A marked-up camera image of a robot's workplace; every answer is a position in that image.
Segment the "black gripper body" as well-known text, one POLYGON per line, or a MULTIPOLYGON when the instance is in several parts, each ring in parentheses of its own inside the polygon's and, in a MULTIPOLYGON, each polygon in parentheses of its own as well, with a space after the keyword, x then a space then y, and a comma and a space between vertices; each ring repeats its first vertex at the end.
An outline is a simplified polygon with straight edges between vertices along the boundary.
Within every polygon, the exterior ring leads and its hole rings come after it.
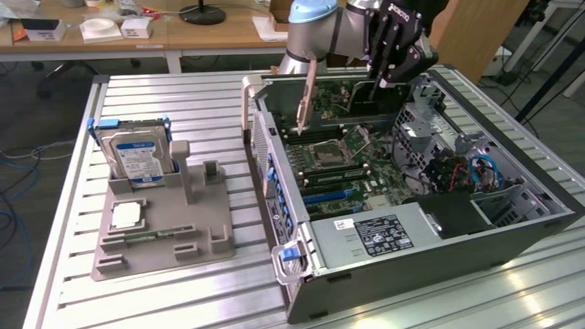
POLYGON ((421 25, 426 36, 430 35, 433 21, 439 13, 446 9, 449 0, 389 0, 382 1, 379 7, 386 8, 393 5, 409 16, 421 16, 421 25))

